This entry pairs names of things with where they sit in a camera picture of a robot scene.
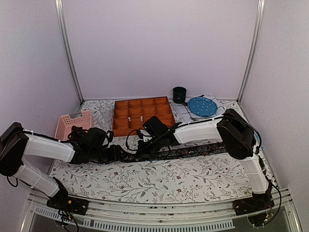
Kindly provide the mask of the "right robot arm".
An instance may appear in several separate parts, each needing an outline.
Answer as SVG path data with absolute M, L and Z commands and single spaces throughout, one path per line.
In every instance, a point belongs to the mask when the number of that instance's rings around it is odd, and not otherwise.
M 228 154 L 241 163 L 249 178 L 253 191 L 250 207 L 259 211 L 271 199 L 272 185 L 259 155 L 261 140 L 255 139 L 254 128 L 234 109 L 227 109 L 218 117 L 189 123 L 180 122 L 170 128 L 153 116 L 143 124 L 143 128 L 151 139 L 138 142 L 137 155 L 149 156 L 164 147 L 194 141 L 222 140 Z

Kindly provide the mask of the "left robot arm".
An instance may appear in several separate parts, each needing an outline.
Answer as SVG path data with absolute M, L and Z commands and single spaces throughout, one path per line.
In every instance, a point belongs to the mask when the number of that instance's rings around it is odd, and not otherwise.
M 26 161 L 26 156 L 57 159 L 70 164 L 106 164 L 119 160 L 112 145 L 113 132 L 100 128 L 73 126 L 66 140 L 25 130 L 13 123 L 0 137 L 0 173 L 14 177 L 45 194 L 60 209 L 67 210 L 72 200 L 63 184 Z

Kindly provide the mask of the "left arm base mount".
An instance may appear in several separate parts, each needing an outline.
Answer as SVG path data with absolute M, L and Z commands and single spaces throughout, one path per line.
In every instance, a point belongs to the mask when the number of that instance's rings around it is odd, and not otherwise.
M 62 209 L 69 213 L 85 216 L 89 201 L 81 198 L 66 197 L 63 200 L 47 200 L 46 205 L 57 210 Z

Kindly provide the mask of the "dark floral tie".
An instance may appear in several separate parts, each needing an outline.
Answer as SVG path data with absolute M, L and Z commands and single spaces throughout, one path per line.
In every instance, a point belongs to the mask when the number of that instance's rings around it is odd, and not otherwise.
M 129 162 L 144 162 L 144 161 L 160 161 L 160 160 L 176 160 L 184 158 L 192 158 L 197 156 L 208 156 L 227 153 L 224 144 L 212 143 L 198 146 L 179 148 L 168 151 L 155 152 L 154 154 L 132 154 L 123 153 L 120 155 L 119 161 L 124 163 Z

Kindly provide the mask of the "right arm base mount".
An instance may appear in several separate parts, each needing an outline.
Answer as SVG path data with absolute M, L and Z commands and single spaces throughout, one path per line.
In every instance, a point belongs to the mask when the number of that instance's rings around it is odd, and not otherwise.
M 232 207 L 237 216 L 270 209 L 274 206 L 275 204 L 272 199 L 263 197 L 239 199 L 232 203 Z

